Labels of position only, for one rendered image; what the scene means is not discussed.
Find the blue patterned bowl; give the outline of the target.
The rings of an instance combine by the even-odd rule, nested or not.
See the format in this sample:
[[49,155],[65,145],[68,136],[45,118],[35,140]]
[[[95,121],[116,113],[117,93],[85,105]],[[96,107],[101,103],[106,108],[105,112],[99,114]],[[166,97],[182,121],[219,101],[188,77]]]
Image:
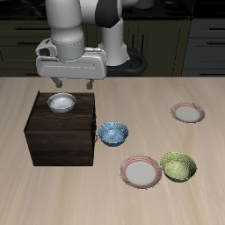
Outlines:
[[98,129],[98,138],[109,147],[121,145],[129,136],[126,125],[118,121],[109,121]]

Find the green bowl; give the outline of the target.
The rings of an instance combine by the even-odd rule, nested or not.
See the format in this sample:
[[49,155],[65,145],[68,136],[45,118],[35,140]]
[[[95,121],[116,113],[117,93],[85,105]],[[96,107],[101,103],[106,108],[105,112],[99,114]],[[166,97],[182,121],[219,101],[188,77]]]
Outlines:
[[185,182],[197,172],[197,164],[187,154],[170,152],[160,162],[164,175],[173,181]]

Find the white bowl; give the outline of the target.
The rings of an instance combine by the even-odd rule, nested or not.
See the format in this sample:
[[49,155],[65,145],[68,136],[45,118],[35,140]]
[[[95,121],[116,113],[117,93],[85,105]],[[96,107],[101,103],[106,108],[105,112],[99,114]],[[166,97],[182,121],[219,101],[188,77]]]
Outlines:
[[47,105],[54,113],[68,113],[76,103],[76,99],[69,93],[56,93],[47,100]]

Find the red rimmed white plate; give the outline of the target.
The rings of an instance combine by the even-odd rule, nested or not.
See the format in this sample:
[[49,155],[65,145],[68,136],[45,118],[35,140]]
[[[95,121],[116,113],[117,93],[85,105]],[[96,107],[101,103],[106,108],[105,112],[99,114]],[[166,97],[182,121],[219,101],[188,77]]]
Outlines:
[[131,156],[120,166],[122,181],[135,189],[155,187],[162,178],[162,169],[149,156]]
[[171,108],[171,115],[184,123],[198,123],[205,118],[205,111],[194,103],[181,102]]

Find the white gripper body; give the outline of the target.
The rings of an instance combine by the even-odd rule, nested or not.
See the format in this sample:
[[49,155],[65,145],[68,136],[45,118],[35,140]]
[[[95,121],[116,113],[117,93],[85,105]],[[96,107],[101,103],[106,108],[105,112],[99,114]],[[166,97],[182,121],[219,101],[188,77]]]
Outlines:
[[42,77],[102,80],[107,73],[106,52],[86,47],[84,55],[73,61],[60,61],[57,57],[38,56],[37,72]]

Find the dark wooden cabinet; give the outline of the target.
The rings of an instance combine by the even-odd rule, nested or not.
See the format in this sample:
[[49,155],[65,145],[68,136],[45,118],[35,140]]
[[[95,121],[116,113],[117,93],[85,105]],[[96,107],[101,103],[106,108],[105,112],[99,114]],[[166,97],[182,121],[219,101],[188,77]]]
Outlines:
[[64,114],[49,109],[52,95],[38,91],[25,124],[33,165],[92,166],[97,140],[94,94],[74,92],[75,106]]

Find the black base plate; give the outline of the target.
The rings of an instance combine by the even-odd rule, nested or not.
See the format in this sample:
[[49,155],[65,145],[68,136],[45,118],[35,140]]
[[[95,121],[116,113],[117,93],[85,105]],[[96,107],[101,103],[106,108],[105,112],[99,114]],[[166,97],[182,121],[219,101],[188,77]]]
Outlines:
[[107,77],[140,77],[147,68],[146,59],[134,47],[129,47],[128,61],[119,66],[108,66]]

